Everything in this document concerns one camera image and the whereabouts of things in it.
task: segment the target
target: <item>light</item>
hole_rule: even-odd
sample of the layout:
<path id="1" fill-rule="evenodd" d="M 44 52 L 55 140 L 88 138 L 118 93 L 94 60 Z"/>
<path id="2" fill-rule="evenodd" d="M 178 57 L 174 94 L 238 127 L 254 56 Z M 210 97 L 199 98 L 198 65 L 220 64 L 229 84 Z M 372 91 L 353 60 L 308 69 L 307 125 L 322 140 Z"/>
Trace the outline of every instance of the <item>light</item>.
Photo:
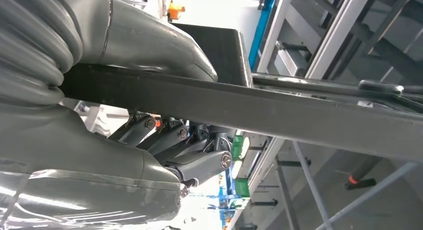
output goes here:
<path id="1" fill-rule="evenodd" d="M 242 161 L 241 160 L 235 161 L 233 163 L 232 172 L 231 172 L 232 173 L 232 178 L 236 179 L 236 177 L 238 176 L 239 170 L 241 169 L 241 166 L 242 166 Z"/>
<path id="2" fill-rule="evenodd" d="M 242 143 L 242 149 L 241 149 L 241 158 L 243 159 L 250 147 L 250 138 L 245 137 L 244 142 Z"/>

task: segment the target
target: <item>silver bolt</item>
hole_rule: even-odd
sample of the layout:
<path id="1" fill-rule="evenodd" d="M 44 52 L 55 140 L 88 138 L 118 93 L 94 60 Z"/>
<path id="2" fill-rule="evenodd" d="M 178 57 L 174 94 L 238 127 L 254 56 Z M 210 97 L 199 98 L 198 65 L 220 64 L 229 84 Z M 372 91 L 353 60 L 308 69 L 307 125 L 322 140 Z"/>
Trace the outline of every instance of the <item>silver bolt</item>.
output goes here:
<path id="1" fill-rule="evenodd" d="M 232 157 L 229 154 L 224 154 L 222 156 L 222 167 L 224 169 L 227 169 L 229 168 L 231 163 L 232 163 Z"/>

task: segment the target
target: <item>black metal beam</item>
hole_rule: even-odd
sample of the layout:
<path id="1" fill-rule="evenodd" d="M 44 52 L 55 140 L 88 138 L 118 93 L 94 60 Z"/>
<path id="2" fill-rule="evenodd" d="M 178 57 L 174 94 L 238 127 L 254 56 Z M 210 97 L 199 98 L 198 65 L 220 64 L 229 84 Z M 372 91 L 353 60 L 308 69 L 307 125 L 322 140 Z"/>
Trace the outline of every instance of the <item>black metal beam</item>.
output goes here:
<path id="1" fill-rule="evenodd" d="M 423 162 L 418 114 L 102 65 L 74 66 L 60 88 L 70 98 Z"/>

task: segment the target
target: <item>gray plastic cover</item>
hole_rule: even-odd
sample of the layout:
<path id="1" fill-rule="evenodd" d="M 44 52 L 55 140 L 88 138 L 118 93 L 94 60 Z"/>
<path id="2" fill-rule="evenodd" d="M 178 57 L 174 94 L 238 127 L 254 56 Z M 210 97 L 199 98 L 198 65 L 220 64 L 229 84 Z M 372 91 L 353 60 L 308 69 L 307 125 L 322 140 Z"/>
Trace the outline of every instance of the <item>gray plastic cover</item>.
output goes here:
<path id="1" fill-rule="evenodd" d="M 0 183 L 4 230 L 162 229 L 178 214 L 187 194 L 179 183 L 54 169 L 0 171 Z"/>

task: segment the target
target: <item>orange object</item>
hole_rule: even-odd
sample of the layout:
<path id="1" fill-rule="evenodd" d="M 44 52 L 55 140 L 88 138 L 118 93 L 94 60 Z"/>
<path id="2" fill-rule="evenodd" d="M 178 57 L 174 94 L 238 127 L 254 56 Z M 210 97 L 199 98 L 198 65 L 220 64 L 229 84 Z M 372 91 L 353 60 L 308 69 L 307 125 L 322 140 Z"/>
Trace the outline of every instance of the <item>orange object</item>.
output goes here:
<path id="1" fill-rule="evenodd" d="M 348 180 L 350 181 L 350 183 L 352 183 L 352 184 L 357 184 L 358 183 L 358 181 L 357 180 L 355 180 L 355 179 L 353 179 L 353 176 L 349 176 L 348 177 Z"/>
<path id="2" fill-rule="evenodd" d="M 185 12 L 185 6 L 176 5 L 173 3 L 173 0 L 171 0 L 168 8 L 168 19 L 179 19 L 180 12 Z"/>

